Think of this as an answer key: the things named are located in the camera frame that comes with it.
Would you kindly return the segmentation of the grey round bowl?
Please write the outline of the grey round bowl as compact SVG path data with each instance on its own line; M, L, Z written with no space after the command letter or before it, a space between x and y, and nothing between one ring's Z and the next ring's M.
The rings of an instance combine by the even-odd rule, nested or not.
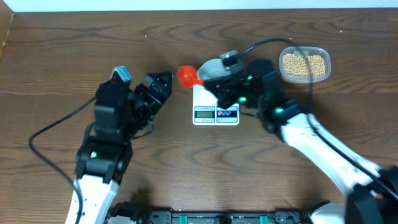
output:
M225 77L231 75L230 71L227 71L219 58L211 59L205 62L198 70L197 75L200 80L209 80L218 77Z

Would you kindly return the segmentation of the white digital kitchen scale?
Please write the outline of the white digital kitchen scale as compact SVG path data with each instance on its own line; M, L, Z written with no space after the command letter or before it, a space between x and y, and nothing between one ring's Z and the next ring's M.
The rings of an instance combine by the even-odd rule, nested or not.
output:
M193 87L192 123L196 126L237 126L239 124L239 105L228 109L217 106L217 98L203 86Z

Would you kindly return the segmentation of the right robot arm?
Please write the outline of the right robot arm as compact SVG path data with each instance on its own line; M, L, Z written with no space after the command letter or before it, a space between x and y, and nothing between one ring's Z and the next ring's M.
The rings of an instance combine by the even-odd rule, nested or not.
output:
M198 77L219 107L239 103L257 109L269 133L310 159L343 194L344 205L321 203L304 214L305 223L397 223L397 167L383 169L327 131L306 107L285 95L270 60L230 70L222 60L210 60Z

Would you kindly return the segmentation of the red plastic measuring scoop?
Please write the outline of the red plastic measuring scoop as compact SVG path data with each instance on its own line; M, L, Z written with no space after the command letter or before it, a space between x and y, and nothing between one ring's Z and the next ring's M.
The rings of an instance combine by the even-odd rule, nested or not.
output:
M178 80L186 89L192 88L194 85L203 86L204 80L198 78L198 73L195 67L191 65L181 66L177 71Z

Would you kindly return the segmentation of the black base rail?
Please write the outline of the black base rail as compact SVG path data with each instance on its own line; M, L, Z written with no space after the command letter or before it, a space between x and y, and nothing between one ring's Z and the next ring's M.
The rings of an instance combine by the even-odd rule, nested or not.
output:
M311 224L309 214L298 210L262 212L183 211L167 207L144 207L130 202L109 209L106 224Z

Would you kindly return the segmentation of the pile of soybeans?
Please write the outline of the pile of soybeans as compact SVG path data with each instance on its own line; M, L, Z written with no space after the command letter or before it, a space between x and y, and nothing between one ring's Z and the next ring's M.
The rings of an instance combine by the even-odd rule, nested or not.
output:
M314 76L326 75L325 60L320 55L294 55L285 54L282 57L283 68L286 73L293 76Z

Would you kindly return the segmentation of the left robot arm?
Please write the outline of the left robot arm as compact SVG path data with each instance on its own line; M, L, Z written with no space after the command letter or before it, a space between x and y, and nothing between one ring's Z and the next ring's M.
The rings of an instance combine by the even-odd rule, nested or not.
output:
M85 131L76 154L77 192L67 223L104 223L131 161L131 141L154 124L172 93L171 72L148 73L145 84L130 89L131 77L114 71L96 91L95 120Z

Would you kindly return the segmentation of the clear plastic container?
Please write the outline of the clear plastic container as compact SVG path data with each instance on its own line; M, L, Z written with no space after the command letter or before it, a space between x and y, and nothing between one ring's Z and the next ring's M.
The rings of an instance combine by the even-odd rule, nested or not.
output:
M321 82L330 76L330 55L319 47L288 47L280 54L279 68L285 82Z

